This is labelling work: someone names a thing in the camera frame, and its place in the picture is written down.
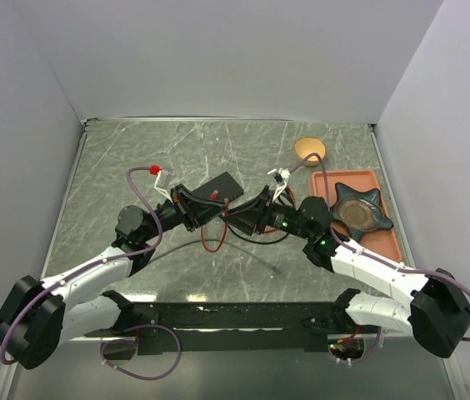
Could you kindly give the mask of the black network switch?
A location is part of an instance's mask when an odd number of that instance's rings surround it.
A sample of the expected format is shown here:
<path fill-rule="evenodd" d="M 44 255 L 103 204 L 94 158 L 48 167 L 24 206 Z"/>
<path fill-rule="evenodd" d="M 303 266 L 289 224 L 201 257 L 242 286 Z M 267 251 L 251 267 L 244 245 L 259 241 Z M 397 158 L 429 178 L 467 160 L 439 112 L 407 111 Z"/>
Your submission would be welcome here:
<path fill-rule="evenodd" d="M 229 202 L 233 202 L 244 194 L 243 188 L 229 172 L 223 172 L 206 183 L 216 183 L 227 195 Z"/>

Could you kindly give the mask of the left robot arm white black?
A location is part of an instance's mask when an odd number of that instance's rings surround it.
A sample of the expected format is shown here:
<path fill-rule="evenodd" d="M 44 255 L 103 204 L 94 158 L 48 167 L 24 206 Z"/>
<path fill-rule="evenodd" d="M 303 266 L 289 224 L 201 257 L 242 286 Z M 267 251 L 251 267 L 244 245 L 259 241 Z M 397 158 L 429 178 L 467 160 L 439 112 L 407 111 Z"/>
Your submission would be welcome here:
<path fill-rule="evenodd" d="M 164 203 L 126 206 L 117 216 L 116 238 L 96 257 L 42 280 L 16 281 L 0 308 L 0 361 L 33 369 L 56 348 L 85 333 L 109 329 L 123 335 L 133 313 L 118 294 L 100 290 L 146 267 L 163 234 L 183 225 L 192 232 L 224 213 L 244 193 L 238 183 L 212 180 L 190 191 L 177 185 Z"/>

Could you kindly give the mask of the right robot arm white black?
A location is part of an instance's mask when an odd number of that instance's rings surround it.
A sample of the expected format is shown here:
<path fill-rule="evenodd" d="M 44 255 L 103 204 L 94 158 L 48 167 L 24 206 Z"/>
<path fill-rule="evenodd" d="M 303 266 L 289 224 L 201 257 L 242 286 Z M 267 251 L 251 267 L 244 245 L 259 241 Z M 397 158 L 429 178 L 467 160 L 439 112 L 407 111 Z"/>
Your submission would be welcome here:
<path fill-rule="evenodd" d="M 423 272 L 367 250 L 333 230 L 323 197 L 306 197 L 299 207 L 283 206 L 264 188 L 254 199 L 231 208 L 225 223 L 252 235 L 272 227 L 306 240 L 303 253 L 315 266 L 354 278 L 380 294 L 342 295 L 332 312 L 345 333 L 376 326 L 411 335 L 425 350 L 449 358 L 470 328 L 470 303 L 463 286 L 442 270 Z"/>

